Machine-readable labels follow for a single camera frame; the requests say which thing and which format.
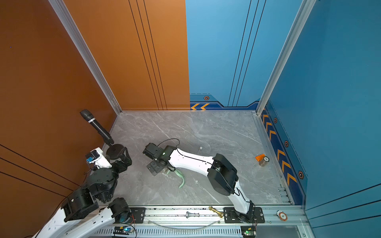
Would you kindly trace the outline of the left green circuit board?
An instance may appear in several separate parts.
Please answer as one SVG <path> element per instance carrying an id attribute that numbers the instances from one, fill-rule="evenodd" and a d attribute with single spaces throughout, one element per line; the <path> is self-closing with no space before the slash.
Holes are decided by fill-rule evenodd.
<path id="1" fill-rule="evenodd" d="M 130 226 L 118 226 L 118 227 L 114 227 L 114 230 L 113 230 L 113 236 L 120 236 L 120 235 L 125 235 L 125 236 L 128 236 L 128 235 L 131 235 L 131 234 L 134 234 L 134 230 L 132 227 Z"/>

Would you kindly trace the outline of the silver chess piece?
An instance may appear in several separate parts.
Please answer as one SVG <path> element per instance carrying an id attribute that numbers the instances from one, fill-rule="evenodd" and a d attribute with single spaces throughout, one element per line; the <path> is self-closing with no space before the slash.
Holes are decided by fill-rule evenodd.
<path id="1" fill-rule="evenodd" d="M 200 214 L 199 213 L 191 213 L 189 211 L 186 212 L 186 218 L 190 218 L 190 217 L 200 217 Z"/>

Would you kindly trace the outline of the black microphone on stand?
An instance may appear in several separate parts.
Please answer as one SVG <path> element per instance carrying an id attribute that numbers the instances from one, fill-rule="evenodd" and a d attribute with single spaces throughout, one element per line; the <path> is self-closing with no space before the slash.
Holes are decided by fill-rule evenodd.
<path id="1" fill-rule="evenodd" d="M 80 112 L 81 116 L 89 123 L 91 124 L 97 132 L 101 135 L 104 142 L 109 146 L 107 149 L 106 155 L 111 160 L 117 160 L 117 159 L 124 159 L 124 147 L 120 144 L 115 144 L 113 138 L 109 134 L 108 131 L 106 131 L 101 124 L 95 119 L 95 117 L 92 115 L 90 111 L 87 109 L 82 110 Z"/>

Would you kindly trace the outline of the green circuit board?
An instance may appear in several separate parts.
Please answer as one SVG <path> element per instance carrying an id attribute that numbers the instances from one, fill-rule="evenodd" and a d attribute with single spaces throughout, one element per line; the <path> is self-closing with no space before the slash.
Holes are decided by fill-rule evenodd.
<path id="1" fill-rule="evenodd" d="M 120 235 L 125 235 L 125 236 L 128 236 L 128 235 L 131 235 L 131 234 L 134 234 L 134 230 L 132 227 L 130 226 L 118 226 L 118 227 L 114 227 L 114 230 L 113 230 L 113 236 L 120 236 Z"/>
<path id="2" fill-rule="evenodd" d="M 255 238 L 257 231 L 256 228 L 249 227 L 249 226 L 241 226 L 241 234 L 243 238 Z"/>

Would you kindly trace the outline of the gold chess piece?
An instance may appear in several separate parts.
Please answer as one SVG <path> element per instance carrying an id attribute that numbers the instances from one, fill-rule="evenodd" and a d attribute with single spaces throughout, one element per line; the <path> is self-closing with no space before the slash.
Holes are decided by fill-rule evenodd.
<path id="1" fill-rule="evenodd" d="M 217 214 L 218 217 L 220 217 L 220 218 L 223 218 L 223 217 L 224 217 L 224 213 L 221 212 L 221 211 L 218 211 L 218 210 L 215 209 L 214 207 L 209 206 L 208 209 L 209 209 L 210 211 L 212 211 L 213 213 Z"/>

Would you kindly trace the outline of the right green circuit board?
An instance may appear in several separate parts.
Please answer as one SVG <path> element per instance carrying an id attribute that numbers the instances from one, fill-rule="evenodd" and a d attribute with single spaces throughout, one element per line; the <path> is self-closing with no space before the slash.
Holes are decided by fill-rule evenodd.
<path id="1" fill-rule="evenodd" d="M 255 238 L 257 231 L 256 228 L 249 227 L 249 226 L 241 226 L 241 234 L 243 238 Z"/>

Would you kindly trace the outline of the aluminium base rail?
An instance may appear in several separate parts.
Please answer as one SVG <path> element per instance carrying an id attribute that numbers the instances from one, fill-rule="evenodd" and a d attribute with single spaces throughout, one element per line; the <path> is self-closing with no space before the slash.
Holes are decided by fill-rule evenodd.
<path id="1" fill-rule="evenodd" d="M 214 207 L 224 213 L 220 218 L 208 209 Z M 242 238 L 241 226 L 256 228 L 256 238 L 313 238 L 315 235 L 301 206 L 295 205 L 256 205 L 263 213 L 264 223 L 241 223 L 232 218 L 234 208 L 229 205 L 165 205 L 165 206 L 131 206 L 136 217 L 137 232 L 128 236 L 113 236 L 117 224 L 106 226 L 96 231 L 89 238 Z M 287 214 L 288 220 L 283 222 L 277 211 Z M 199 213 L 200 217 L 186 218 L 186 212 Z M 200 230 L 168 230 L 149 224 L 154 221 L 166 226 L 205 226 L 219 221 L 211 227 Z"/>

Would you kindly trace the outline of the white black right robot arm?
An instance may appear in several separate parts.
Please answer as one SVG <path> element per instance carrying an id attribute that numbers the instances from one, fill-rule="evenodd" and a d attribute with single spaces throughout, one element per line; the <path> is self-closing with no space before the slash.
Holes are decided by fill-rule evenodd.
<path id="1" fill-rule="evenodd" d="M 182 151 L 178 148 L 180 141 L 176 139 L 176 146 L 167 145 L 165 148 L 149 143 L 143 154 L 152 162 L 147 165 L 149 171 L 155 176 L 164 168 L 172 172 L 186 169 L 208 178 L 211 186 L 219 194 L 227 196 L 233 204 L 232 218 L 241 223 L 264 223 L 262 212 L 243 192 L 239 182 L 237 169 L 228 159 L 217 153 L 215 156 L 200 156 Z"/>

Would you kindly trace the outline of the orange white tape roll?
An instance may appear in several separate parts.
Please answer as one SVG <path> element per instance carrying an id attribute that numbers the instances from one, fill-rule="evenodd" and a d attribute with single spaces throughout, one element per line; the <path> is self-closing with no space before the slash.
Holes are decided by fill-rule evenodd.
<path id="1" fill-rule="evenodd" d="M 287 214 L 284 213 L 282 210 L 278 210 L 276 214 L 277 214 L 278 218 L 279 218 L 281 221 L 285 222 L 285 221 L 288 220 L 288 216 L 287 216 Z"/>

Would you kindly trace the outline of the clear printed baby bottle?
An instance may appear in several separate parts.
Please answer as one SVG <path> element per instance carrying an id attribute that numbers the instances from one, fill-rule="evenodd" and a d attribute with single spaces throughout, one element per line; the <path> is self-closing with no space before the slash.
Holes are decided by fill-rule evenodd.
<path id="1" fill-rule="evenodd" d="M 269 162 L 269 158 L 267 156 L 264 156 L 260 161 L 259 161 L 259 165 L 261 167 L 264 167 L 267 163 Z"/>

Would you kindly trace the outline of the clear tube on rail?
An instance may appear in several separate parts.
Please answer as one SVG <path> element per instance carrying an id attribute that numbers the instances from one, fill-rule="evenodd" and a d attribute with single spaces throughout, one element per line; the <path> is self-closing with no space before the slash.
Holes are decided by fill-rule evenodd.
<path id="1" fill-rule="evenodd" d="M 211 227 L 211 226 L 214 225 L 214 224 L 220 223 L 220 220 L 219 220 L 219 221 L 212 222 L 212 223 L 210 223 L 210 224 L 208 224 L 208 225 L 205 225 L 205 226 L 166 226 L 166 225 L 158 224 L 157 222 L 154 222 L 154 221 L 151 221 L 151 220 L 149 220 L 148 223 L 149 223 L 149 224 L 156 225 L 156 226 L 159 226 L 159 227 L 164 228 L 164 229 L 168 229 L 168 230 L 191 230 L 191 231 L 200 231 L 200 230 L 205 230 L 205 229 Z"/>

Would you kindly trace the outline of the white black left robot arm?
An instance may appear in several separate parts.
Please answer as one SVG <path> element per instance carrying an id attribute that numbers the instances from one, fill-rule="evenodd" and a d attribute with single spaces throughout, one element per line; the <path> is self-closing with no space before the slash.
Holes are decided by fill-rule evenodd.
<path id="1" fill-rule="evenodd" d="M 124 198 L 114 198 L 119 174 L 132 164 L 128 150 L 121 144 L 106 152 L 96 148 L 86 155 L 94 172 L 84 185 L 66 197 L 36 238 L 89 238 L 96 231 L 117 224 L 118 234 L 135 233 L 136 217 Z"/>

